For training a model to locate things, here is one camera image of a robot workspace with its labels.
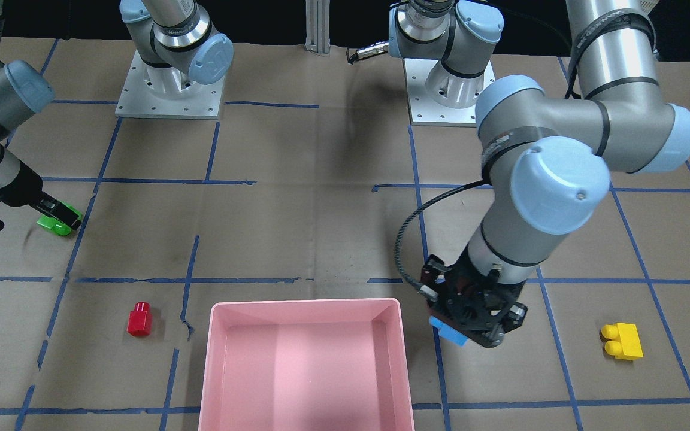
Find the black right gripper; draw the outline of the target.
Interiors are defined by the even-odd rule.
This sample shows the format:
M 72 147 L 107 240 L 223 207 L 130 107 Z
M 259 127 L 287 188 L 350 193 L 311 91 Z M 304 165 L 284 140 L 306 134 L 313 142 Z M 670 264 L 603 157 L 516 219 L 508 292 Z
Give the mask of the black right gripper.
M 53 198 L 46 198 L 42 186 L 43 182 L 40 175 L 36 174 L 30 167 L 21 165 L 14 180 L 7 186 L 0 188 L 0 204 L 6 204 L 9 207 L 30 205 L 42 215 L 54 217 L 61 223 L 67 224 L 71 229 L 79 230 L 82 224 L 82 213 L 71 205 Z M 5 223 L 0 220 L 0 231 L 3 230 L 4 226 Z

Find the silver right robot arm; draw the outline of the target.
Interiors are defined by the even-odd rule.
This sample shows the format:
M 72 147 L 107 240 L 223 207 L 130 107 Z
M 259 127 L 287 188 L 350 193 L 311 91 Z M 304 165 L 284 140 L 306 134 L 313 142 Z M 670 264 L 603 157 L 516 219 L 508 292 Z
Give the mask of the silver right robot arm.
M 216 119 L 234 46 L 208 11 L 195 1 L 122 1 L 119 8 L 136 54 L 118 117 Z M 0 1 L 0 40 L 3 26 Z M 82 214 L 49 196 L 42 177 L 4 147 L 14 130 L 54 98 L 52 86 L 29 63 L 0 61 L 0 204 L 35 208 L 42 214 L 40 226 L 67 235 L 80 228 Z

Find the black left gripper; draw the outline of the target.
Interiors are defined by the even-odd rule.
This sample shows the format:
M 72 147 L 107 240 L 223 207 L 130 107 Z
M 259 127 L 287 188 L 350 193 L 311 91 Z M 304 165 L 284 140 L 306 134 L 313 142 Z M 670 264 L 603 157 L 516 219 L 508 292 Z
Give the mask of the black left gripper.
M 430 316 L 438 317 L 484 348 L 502 344 L 504 336 L 523 326 L 528 306 L 518 301 L 524 281 L 500 281 L 504 265 L 493 263 L 479 272 L 467 254 L 446 266 L 431 254 L 420 281 L 437 294 L 427 301 Z

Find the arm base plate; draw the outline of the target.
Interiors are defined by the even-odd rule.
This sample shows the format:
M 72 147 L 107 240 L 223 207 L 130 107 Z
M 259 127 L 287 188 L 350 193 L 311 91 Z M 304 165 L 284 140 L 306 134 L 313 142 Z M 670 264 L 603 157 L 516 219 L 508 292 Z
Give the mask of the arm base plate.
M 474 78 L 451 75 L 438 60 L 406 58 L 403 65 L 411 125 L 476 128 L 477 98 L 495 82 L 491 63 Z
M 115 115 L 138 119 L 219 120 L 226 77 L 200 84 L 175 68 L 154 68 L 132 58 Z

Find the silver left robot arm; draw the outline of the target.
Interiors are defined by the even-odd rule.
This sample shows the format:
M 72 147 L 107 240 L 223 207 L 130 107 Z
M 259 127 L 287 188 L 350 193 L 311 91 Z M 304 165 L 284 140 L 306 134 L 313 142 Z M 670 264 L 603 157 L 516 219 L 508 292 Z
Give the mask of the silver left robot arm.
M 572 47 L 563 98 L 525 75 L 477 97 L 482 183 L 495 201 L 452 265 L 429 256 L 419 279 L 394 260 L 438 335 L 492 348 L 521 327 L 529 276 L 592 216 L 611 172 L 677 169 L 690 158 L 690 111 L 663 101 L 655 28 L 639 1 L 568 1 Z

